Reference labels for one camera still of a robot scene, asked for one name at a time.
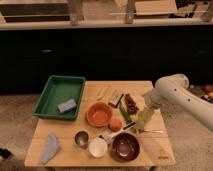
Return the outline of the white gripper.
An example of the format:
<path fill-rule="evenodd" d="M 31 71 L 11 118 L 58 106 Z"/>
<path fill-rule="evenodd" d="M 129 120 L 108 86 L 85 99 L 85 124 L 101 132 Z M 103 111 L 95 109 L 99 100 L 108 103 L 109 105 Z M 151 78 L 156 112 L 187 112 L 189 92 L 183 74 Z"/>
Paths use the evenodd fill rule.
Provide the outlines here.
<path fill-rule="evenodd" d="M 147 123 L 151 120 L 152 116 L 154 115 L 154 110 L 152 109 L 158 109 L 160 107 L 160 100 L 159 95 L 156 92 L 150 91 L 144 95 L 144 101 L 148 108 L 147 111 Z M 137 120 L 136 122 L 141 124 L 144 123 L 146 120 L 146 112 L 145 110 L 139 111 L 137 113 Z"/>

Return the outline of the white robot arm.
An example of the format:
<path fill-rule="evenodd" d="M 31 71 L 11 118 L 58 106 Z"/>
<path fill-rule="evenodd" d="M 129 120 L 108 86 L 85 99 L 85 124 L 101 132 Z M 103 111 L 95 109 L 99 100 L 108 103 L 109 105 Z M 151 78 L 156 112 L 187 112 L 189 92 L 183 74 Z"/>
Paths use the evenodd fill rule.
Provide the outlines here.
<path fill-rule="evenodd" d="M 145 106 L 159 109 L 169 101 L 189 112 L 196 120 L 213 132 L 213 104 L 188 91 L 189 79 L 184 74 L 173 74 L 159 78 L 154 87 L 144 95 Z"/>

